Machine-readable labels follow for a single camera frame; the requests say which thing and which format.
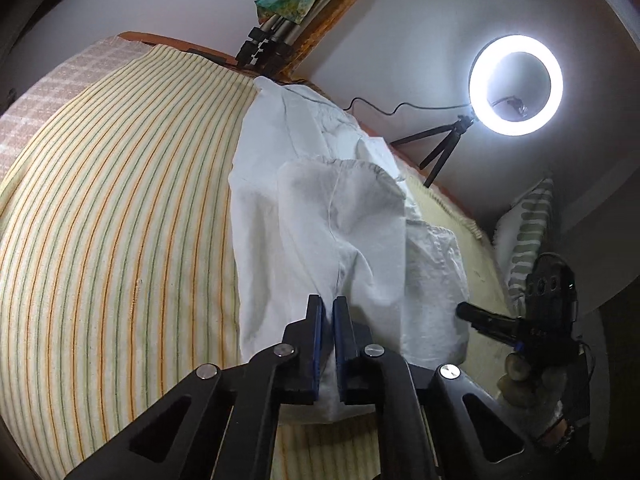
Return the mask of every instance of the silver screw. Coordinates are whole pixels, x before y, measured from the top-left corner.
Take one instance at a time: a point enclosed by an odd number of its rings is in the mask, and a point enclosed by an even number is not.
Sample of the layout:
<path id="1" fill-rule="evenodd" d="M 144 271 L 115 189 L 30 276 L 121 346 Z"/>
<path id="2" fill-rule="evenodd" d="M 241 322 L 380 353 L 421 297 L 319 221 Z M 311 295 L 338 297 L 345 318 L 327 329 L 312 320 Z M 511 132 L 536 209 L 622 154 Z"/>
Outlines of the silver screw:
<path id="1" fill-rule="evenodd" d="M 445 379 L 457 379 L 460 377 L 460 368 L 456 365 L 444 365 L 440 367 L 440 375 Z"/>
<path id="2" fill-rule="evenodd" d="M 296 349 L 287 343 L 280 343 L 279 345 L 276 345 L 273 347 L 273 353 L 276 354 L 278 357 L 286 357 L 288 355 L 293 354 L 293 352 L 295 351 Z"/>
<path id="3" fill-rule="evenodd" d="M 198 366 L 196 375 L 201 379 L 210 379 L 218 374 L 218 367 L 209 363 Z"/>
<path id="4" fill-rule="evenodd" d="M 380 357 L 383 353 L 385 353 L 385 348 L 380 345 L 367 345 L 364 347 L 364 353 L 369 357 Z"/>

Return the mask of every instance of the striped blanket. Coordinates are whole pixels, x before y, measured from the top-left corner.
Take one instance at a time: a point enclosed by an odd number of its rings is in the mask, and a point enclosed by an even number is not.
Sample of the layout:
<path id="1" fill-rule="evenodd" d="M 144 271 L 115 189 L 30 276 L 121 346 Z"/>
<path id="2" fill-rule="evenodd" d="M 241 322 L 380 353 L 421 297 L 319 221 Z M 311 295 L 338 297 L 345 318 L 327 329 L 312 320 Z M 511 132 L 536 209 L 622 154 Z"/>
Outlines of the striped blanket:
<path id="1" fill-rule="evenodd" d="M 55 112 L 0 184 L 0 415 L 43 480 L 198 364 L 239 363 L 227 175 L 254 96 L 247 76 L 157 46 Z M 474 234 L 413 186 L 474 266 L 472 301 L 504 305 Z M 500 349 L 479 344 L 484 372 Z M 379 471 L 373 416 L 278 428 L 273 479 Z"/>

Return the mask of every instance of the bed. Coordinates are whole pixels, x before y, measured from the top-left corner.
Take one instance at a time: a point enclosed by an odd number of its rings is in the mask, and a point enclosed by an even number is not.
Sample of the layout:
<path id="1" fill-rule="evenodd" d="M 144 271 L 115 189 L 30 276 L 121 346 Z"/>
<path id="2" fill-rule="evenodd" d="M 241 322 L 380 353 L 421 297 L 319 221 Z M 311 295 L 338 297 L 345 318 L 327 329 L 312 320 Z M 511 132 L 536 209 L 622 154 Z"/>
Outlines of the bed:
<path id="1" fill-rule="evenodd" d="M 191 44 L 124 37 L 0 118 L 0 415 L 43 480 L 197 365 L 239 364 L 226 177 L 252 75 L 182 52 Z M 456 234 L 470 300 L 508 314 L 486 236 L 409 166 L 406 179 L 423 218 Z M 505 355 L 473 333 L 463 368 L 494 394 Z M 371 415 L 278 429 L 273 479 L 379 471 Z"/>

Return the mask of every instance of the white cloth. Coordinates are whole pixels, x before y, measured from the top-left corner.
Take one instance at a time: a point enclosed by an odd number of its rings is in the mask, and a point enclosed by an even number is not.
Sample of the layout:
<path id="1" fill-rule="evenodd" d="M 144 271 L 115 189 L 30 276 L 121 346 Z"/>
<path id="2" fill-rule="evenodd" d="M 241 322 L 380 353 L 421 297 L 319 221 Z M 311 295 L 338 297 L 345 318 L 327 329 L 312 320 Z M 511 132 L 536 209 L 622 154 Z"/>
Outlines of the white cloth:
<path id="1" fill-rule="evenodd" d="M 383 139 L 306 87 L 255 84 L 229 174 L 242 360 L 280 342 L 319 294 L 329 316 L 346 296 L 375 341 L 413 364 L 462 362 L 468 329 L 454 310 L 468 286 L 454 234 L 420 220 Z M 333 355 L 320 397 L 284 418 L 363 412 L 339 402 Z"/>

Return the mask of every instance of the black tripod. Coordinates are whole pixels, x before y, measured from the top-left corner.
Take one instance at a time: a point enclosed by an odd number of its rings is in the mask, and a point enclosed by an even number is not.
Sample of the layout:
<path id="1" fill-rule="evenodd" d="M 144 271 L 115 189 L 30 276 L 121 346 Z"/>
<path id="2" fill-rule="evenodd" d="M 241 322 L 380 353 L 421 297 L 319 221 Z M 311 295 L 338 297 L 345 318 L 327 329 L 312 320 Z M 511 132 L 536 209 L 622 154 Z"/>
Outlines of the black tripod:
<path id="1" fill-rule="evenodd" d="M 449 135 L 442 139 L 440 144 L 438 144 L 433 149 L 433 151 L 429 155 L 427 155 L 427 157 L 420 163 L 420 169 L 423 170 L 429 164 L 431 164 L 438 155 L 440 155 L 440 158 L 431 170 L 431 173 L 427 177 L 427 180 L 424 181 L 424 187 L 429 187 L 431 184 L 433 184 L 433 181 L 449 158 L 449 155 L 451 155 L 451 153 L 453 152 L 453 149 L 456 147 L 462 134 L 471 127 L 471 125 L 474 123 L 474 120 L 475 117 L 459 115 L 458 120 L 453 124 L 444 124 L 443 126 L 438 126 L 437 128 L 432 128 L 431 130 L 426 130 L 424 132 L 420 132 L 419 134 L 394 140 L 391 143 L 391 146 L 397 148 L 402 144 L 407 144 L 408 142 L 413 142 L 414 140 L 424 139 L 425 137 L 431 137 L 437 134 L 443 134 L 445 132 L 449 133 Z"/>

